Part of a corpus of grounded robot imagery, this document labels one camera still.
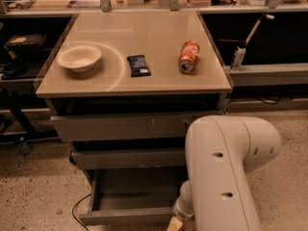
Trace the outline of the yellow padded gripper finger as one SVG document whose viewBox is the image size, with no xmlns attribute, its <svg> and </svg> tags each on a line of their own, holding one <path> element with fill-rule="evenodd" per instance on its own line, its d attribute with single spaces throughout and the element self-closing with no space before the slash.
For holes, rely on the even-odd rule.
<svg viewBox="0 0 308 231">
<path fill-rule="evenodd" d="M 167 231 L 184 231 L 184 221 L 178 217 L 172 217 L 169 221 Z"/>
</svg>

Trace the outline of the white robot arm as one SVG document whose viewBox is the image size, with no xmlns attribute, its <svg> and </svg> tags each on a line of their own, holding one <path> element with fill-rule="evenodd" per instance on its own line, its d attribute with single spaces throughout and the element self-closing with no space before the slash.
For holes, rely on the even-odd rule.
<svg viewBox="0 0 308 231">
<path fill-rule="evenodd" d="M 282 139 L 268 121 L 252 116 L 208 115 L 186 135 L 189 179 L 180 188 L 167 231 L 262 231 L 245 174 L 273 160 Z"/>
</svg>

